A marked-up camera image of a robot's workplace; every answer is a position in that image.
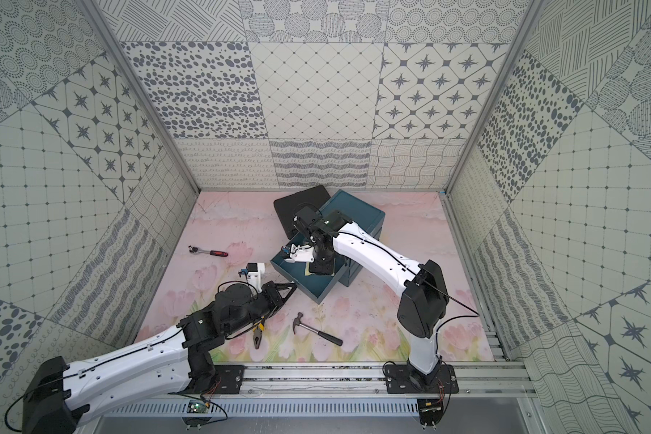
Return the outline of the teal top drawer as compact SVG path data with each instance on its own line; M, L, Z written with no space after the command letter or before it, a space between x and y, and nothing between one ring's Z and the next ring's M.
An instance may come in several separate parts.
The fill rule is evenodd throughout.
M337 283L349 287L361 267L350 259L337 256L335 273L331 276L311 274L307 271L309 263L287 262L287 257L279 252L271 259L271 265L286 280L295 282L298 288L317 304L321 304Z

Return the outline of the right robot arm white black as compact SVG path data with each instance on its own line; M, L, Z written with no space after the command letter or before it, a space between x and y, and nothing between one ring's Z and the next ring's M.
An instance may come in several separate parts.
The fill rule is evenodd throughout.
M400 298L397 319L410 334L407 369L410 379L423 386L439 372L438 332L446 325L450 302L466 309L463 318L477 318L479 312L450 295L441 266L433 260L421 263L387 247L357 222L335 211L323 216L302 210L293 225L305 244L293 249L289 258L307 262L309 272L327 275L335 270L336 256L352 260L379 278Z

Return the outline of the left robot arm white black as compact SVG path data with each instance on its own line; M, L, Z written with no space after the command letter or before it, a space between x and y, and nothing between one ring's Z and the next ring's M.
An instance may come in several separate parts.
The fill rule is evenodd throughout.
M268 281L260 290L233 280L203 309L148 339L102 356L39 366L22 403L20 433L72 433L87 421L159 394L204 394L224 382L211 352L242 337L286 304L294 283Z

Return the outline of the yellow black pliers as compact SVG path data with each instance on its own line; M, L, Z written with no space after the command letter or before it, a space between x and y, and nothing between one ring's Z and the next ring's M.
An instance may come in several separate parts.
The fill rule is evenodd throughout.
M255 325L255 327L253 328L252 341L255 350L258 350L260 348L262 338L263 338L263 332L265 330L265 322L266 319L262 318L262 320L260 320L260 322L257 325Z

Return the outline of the black claw hammer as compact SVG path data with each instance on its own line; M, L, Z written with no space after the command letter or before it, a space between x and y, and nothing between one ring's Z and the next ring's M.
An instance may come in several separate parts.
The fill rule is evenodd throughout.
M333 336L325 331L316 329L314 327L311 327L311 325L307 325L303 322L303 314L301 312L298 312L297 316L293 319L292 321L292 329L293 333L296 334L298 328L303 328L307 331L309 331L312 334L315 334L325 341L336 345L336 346L342 346L344 341L336 336Z

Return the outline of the black plastic case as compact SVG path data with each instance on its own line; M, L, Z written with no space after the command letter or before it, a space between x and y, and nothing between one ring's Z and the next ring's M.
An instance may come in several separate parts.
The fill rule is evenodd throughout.
M330 198L330 193L320 184L275 200L273 206L287 238L291 239L298 234L294 227L294 218L298 211L303 208L316 211Z

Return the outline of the red handled ratchet wrench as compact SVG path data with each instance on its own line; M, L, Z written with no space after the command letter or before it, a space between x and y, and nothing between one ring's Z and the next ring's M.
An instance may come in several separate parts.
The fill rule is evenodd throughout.
M205 250L197 246L189 246L188 250L191 254L204 254L204 255L220 257L220 258L226 258L229 256L229 253L227 253L226 251Z

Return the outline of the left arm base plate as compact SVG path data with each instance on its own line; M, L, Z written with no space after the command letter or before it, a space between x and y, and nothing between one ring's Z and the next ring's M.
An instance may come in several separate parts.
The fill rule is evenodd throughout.
M213 365L203 372L191 373L190 383L183 393L197 395L239 394L245 369L245 365Z

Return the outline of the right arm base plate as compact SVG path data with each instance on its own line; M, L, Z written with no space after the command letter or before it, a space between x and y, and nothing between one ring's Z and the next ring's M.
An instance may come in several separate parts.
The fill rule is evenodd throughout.
M382 368L388 394L459 393L454 368L439 362L429 374L423 374L409 363L385 363Z

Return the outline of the aluminium mounting rail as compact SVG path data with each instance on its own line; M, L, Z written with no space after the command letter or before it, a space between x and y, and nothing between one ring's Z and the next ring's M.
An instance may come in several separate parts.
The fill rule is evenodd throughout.
M384 363L247 363L239 394L245 398L367 398L388 394L383 376ZM521 363L455 363L461 397L535 397L535 387ZM190 374L180 363L154 368L128 380L120 375L87 374L83 392L92 392L106 401L138 401L164 393L182 392ZM439 394L400 394L405 397L434 397Z

